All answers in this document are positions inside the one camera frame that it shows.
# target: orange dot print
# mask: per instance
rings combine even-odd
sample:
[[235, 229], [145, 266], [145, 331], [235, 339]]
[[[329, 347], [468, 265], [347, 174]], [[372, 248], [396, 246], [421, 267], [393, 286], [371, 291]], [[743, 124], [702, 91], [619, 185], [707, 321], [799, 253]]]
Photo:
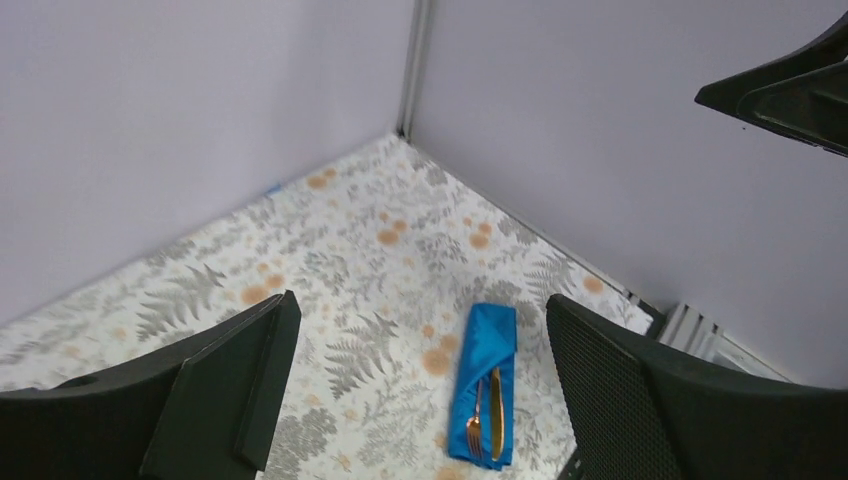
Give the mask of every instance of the orange dot print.
[[118, 328], [116, 328], [116, 329], [112, 330], [112, 336], [113, 336], [113, 337], [115, 337], [115, 338], [116, 338], [116, 339], [118, 339], [118, 340], [126, 340], [126, 338], [127, 338], [127, 331], [126, 331], [126, 330], [124, 330], [124, 329], [123, 329], [123, 328], [121, 328], [121, 327], [118, 327]]
[[447, 438], [445, 438], [444, 433], [436, 434], [436, 438], [433, 439], [433, 443], [435, 443], [436, 446], [439, 448], [445, 448], [445, 446], [447, 446], [448, 444]]
[[489, 238], [482, 233], [472, 233], [468, 240], [471, 242], [471, 246], [477, 250], [483, 250], [489, 246]]
[[380, 230], [377, 234], [377, 241], [383, 245], [394, 245], [400, 239], [397, 232], [394, 230]]
[[62, 353], [64, 353], [66, 357], [79, 358], [81, 352], [79, 347], [71, 345], [69, 347], [65, 347], [65, 350], [63, 350]]
[[589, 293], [598, 294], [604, 291], [604, 282], [600, 278], [590, 275], [583, 279], [583, 286]]
[[309, 177], [309, 179], [306, 180], [306, 184], [309, 185], [309, 188], [312, 188], [314, 190], [321, 190], [322, 188], [327, 186], [327, 179], [325, 177], [318, 176]]
[[442, 467], [436, 472], [436, 480], [465, 480], [465, 475], [456, 467]]
[[282, 275], [271, 275], [265, 279], [265, 286], [271, 290], [282, 287], [284, 283], [286, 283], [286, 278]]
[[427, 370], [430, 375], [441, 377], [448, 373], [450, 368], [450, 358], [441, 349], [428, 350], [421, 357], [421, 364], [424, 365], [424, 370]]
[[459, 337], [449, 333], [442, 337], [439, 341], [439, 346], [446, 352], [456, 351], [456, 349], [459, 348]]
[[241, 292], [241, 301], [247, 305], [256, 305], [262, 300], [268, 298], [268, 295], [268, 289], [261, 285], [254, 285], [252, 287], [245, 288]]

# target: floral tablecloth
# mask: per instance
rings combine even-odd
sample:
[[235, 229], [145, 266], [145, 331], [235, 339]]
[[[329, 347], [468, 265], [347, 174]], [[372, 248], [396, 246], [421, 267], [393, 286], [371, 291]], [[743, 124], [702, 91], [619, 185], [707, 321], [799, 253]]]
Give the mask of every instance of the floral tablecloth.
[[[643, 333], [650, 317], [395, 136], [286, 185], [0, 329], [0, 390], [50, 388], [170, 344], [269, 294], [303, 323], [258, 478], [551, 480], [574, 441], [544, 324], [565, 293]], [[515, 457], [445, 454], [472, 303], [519, 312]]]

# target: table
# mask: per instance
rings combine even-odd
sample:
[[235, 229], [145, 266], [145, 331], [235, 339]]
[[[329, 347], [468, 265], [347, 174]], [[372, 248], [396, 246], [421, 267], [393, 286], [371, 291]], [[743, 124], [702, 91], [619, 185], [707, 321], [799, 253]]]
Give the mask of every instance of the table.
[[[283, 479], [556, 478], [574, 440], [544, 305], [562, 292], [644, 333], [651, 318], [386, 136], [0, 329], [0, 390], [51, 388], [290, 289], [303, 311], [267, 471]], [[515, 456], [445, 453], [472, 303], [519, 312]]]

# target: cutlery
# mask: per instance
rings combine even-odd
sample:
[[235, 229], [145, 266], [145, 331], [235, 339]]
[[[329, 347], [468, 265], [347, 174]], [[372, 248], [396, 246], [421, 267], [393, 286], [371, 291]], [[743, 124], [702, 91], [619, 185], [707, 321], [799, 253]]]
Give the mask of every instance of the cutlery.
[[483, 458], [483, 427], [480, 425], [480, 402], [483, 400], [483, 379], [477, 381], [477, 401], [474, 404], [474, 415], [465, 424], [465, 435], [471, 455]]
[[501, 391], [501, 369], [492, 370], [492, 398], [490, 400], [492, 416], [492, 461], [497, 462], [503, 453], [503, 393]]

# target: vertical metal strip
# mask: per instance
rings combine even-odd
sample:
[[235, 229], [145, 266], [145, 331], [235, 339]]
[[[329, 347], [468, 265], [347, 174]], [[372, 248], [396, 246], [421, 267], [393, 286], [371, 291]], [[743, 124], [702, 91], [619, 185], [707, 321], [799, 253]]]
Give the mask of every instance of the vertical metal strip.
[[403, 78], [403, 97], [397, 120], [397, 134], [412, 141], [412, 120], [415, 104], [421, 91], [421, 78], [424, 75], [424, 60], [430, 38], [432, 12], [435, 0], [415, 0], [412, 25], [409, 33], [409, 47], [406, 53], [406, 70]]

